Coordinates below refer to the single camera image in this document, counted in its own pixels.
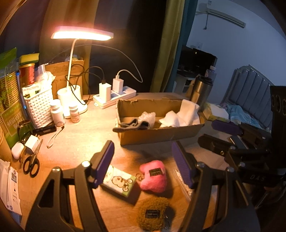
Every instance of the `wall outlet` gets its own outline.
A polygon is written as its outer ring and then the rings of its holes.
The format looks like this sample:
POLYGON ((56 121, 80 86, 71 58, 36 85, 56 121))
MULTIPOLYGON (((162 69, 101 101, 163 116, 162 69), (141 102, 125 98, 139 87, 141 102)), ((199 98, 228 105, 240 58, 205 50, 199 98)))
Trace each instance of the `wall outlet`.
POLYGON ((202 44, 203 44, 203 43, 199 43, 199 42, 198 42, 198 43, 196 44, 196 49, 202 50, 202 44))

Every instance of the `desk surface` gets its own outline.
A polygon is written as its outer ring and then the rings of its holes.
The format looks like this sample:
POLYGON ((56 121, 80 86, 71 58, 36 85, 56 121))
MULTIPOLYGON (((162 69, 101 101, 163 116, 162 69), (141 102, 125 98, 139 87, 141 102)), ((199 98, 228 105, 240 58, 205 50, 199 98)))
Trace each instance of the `desk surface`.
MULTIPOLYGON (((148 97, 152 95, 156 99, 162 97, 170 99, 181 98, 174 93, 140 93, 135 99, 145 98, 147 95, 148 97)), ((50 149, 47 149, 46 144, 52 134, 42 136, 43 144, 38 154, 40 171, 35 178, 24 175, 19 162, 12 163, 12 166, 19 172, 19 197, 23 214, 21 226, 25 228, 33 202, 53 167, 60 166, 62 169, 74 168, 82 161, 90 160, 94 153, 102 149, 107 140, 112 140, 115 144, 115 154, 111 164, 120 170, 135 175, 139 172, 139 166, 143 163, 159 159, 165 164, 168 185, 167 190, 159 196, 164 196, 170 201, 167 215, 169 218, 172 218, 172 224, 169 231, 178 231, 187 210, 188 202, 173 175, 177 166, 171 154, 171 142, 121 147, 117 133, 112 131, 116 122, 115 105, 106 109, 100 109, 95 107, 91 101, 88 103, 88 111, 81 114, 80 118, 81 121, 77 124, 72 123, 70 119, 67 120, 64 130, 57 136, 54 145, 50 149)), ((210 122, 206 122, 196 137, 180 141, 186 151, 193 153, 198 161, 203 161, 213 168, 225 169, 228 165, 224 162, 223 157, 198 146, 197 139, 204 133, 221 139, 227 138, 227 134, 213 130, 210 122)), ((94 190, 96 202, 108 231, 143 231, 139 229, 136 222, 138 203, 156 196, 140 192, 139 186, 136 189, 133 189, 130 196, 126 199, 118 197, 116 193, 111 194, 101 187, 94 190)), ((70 186, 70 192, 74 222, 77 227, 82 228, 74 186, 70 186)), ((212 223, 216 199, 215 192, 213 190, 205 227, 209 227, 212 223)))

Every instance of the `computer monitor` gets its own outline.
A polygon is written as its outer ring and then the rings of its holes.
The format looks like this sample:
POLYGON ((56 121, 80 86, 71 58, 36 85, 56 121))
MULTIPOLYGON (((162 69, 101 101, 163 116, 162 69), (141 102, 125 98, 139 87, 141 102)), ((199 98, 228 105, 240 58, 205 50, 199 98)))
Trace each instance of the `computer monitor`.
POLYGON ((211 65, 215 66, 216 61, 217 57, 210 53, 183 46, 179 60, 179 69, 204 75, 211 65))

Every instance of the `white lamp arm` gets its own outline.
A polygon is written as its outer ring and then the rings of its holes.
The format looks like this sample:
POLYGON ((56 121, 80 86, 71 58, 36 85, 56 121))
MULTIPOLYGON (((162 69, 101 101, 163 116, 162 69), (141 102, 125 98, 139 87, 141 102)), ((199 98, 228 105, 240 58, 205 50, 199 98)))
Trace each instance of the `white lamp arm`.
POLYGON ((67 73, 67 89, 69 87, 69 78, 70 78, 70 75, 71 75, 71 68, 72 68, 72 56, 73 56, 73 53, 74 53, 74 45, 76 44, 76 41, 78 39, 74 39, 73 43, 72 43, 72 46, 71 46, 71 55, 69 57, 69 71, 67 73))

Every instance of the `brown fuzzy keychain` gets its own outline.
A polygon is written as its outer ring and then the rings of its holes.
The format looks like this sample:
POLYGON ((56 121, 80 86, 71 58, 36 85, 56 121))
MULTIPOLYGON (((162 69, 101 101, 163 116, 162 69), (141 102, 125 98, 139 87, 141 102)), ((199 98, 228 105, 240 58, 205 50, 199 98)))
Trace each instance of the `brown fuzzy keychain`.
POLYGON ((168 199, 164 197, 143 201, 137 216, 140 228, 146 231, 160 231, 164 225, 164 213, 168 204, 168 199))

